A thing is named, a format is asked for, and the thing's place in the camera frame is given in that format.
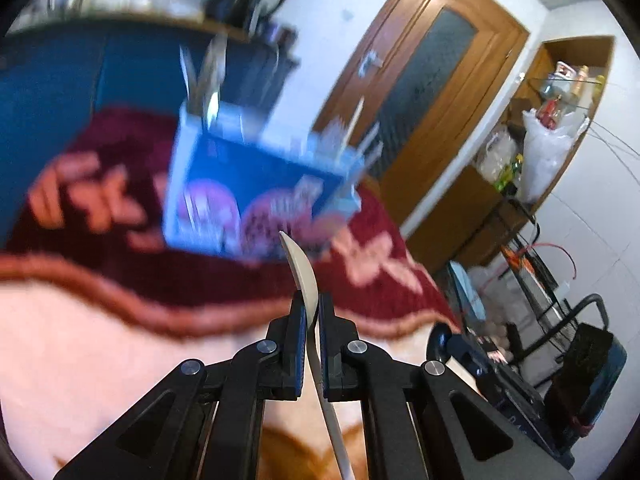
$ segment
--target red wire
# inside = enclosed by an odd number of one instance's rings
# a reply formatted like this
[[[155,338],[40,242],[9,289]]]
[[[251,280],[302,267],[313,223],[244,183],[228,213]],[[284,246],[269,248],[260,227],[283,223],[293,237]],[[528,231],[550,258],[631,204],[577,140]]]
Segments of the red wire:
[[[526,247],[523,247],[520,250],[518,250],[516,253],[514,253],[514,256],[520,257],[524,253],[526,253],[529,249],[536,248],[536,247],[555,247],[556,249],[560,249],[564,254],[567,255],[567,257],[571,260],[572,265],[574,266],[574,280],[578,277],[578,269],[575,266],[575,261],[573,257],[571,256],[571,254],[569,254],[569,251],[567,251],[564,247],[557,244],[551,244],[548,242],[542,242],[539,244],[529,244]],[[488,280],[486,280],[486,282],[484,282],[484,285],[481,287],[480,290],[478,290],[478,294],[482,294],[486,290],[489,283],[491,283],[495,278],[500,276],[505,270],[511,268],[511,266],[508,263],[506,264],[505,267],[502,267],[502,266],[500,267],[501,268],[492,277],[490,277]]]

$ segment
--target white spoon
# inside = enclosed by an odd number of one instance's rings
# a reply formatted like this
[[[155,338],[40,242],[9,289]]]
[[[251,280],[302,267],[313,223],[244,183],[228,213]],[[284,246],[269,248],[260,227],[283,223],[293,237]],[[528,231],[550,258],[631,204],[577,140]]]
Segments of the white spoon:
[[[280,231],[280,241],[287,253],[287,260],[289,261],[293,278],[296,280],[296,287],[302,291],[302,298],[305,302],[307,326],[306,356],[309,360],[311,375],[316,385],[316,393],[318,393],[324,423],[329,432],[331,445],[334,448],[335,459],[338,462],[340,476],[342,480],[355,480],[334,407],[322,394],[322,372],[320,359],[318,358],[318,350],[316,349],[316,309],[318,308],[319,297],[316,275],[306,257],[305,251],[300,249],[300,247],[282,231]]]

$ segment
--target frosted glass panel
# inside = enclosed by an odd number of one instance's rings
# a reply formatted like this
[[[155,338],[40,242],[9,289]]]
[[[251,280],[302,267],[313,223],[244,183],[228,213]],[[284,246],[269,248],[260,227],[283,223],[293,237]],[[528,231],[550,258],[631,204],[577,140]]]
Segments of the frosted glass panel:
[[[449,9],[442,9],[404,67],[378,111],[382,158],[371,169],[376,178],[391,166],[465,56],[476,29]]]

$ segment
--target blue box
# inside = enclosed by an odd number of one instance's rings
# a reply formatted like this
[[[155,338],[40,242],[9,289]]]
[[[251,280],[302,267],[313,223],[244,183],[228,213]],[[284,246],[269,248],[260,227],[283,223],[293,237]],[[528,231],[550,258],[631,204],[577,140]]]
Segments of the blue box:
[[[189,116],[184,105],[174,143],[162,220],[172,248],[241,260],[281,260],[279,231],[311,257],[360,211],[345,187],[362,168],[348,148],[335,163],[309,150],[290,155],[247,144],[242,132]]]

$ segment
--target plastic bag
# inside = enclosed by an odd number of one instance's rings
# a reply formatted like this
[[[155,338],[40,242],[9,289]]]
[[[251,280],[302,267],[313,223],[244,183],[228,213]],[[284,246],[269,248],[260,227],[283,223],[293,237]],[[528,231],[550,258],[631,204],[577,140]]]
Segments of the plastic bag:
[[[469,269],[468,278],[478,291],[488,319],[495,322],[511,321],[523,326],[531,318],[532,311],[512,272],[498,279],[505,265],[504,258],[499,255],[488,268]]]
[[[489,184],[493,184],[500,177],[502,169],[511,163],[516,151],[515,141],[511,139],[507,127],[502,124],[492,133],[484,148],[479,150],[476,161],[478,173]]]
[[[549,130],[536,118],[536,111],[523,112],[527,135],[524,138],[524,164],[518,199],[533,203],[548,189],[574,145],[584,115],[574,112],[565,116],[558,128]]]

